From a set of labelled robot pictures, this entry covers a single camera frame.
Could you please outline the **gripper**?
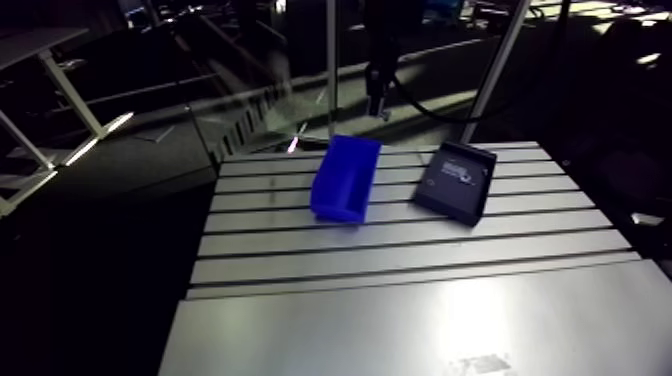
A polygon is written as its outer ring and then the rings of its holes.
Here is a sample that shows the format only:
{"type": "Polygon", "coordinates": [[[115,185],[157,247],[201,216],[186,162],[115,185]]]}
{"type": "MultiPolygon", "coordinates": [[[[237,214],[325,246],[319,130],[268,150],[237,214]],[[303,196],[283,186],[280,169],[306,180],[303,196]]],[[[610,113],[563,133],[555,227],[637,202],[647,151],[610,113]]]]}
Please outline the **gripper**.
{"type": "Polygon", "coordinates": [[[385,109],[385,100],[395,78],[396,69],[396,60],[371,61],[365,68],[368,116],[383,121],[389,120],[390,111],[385,109]]]}

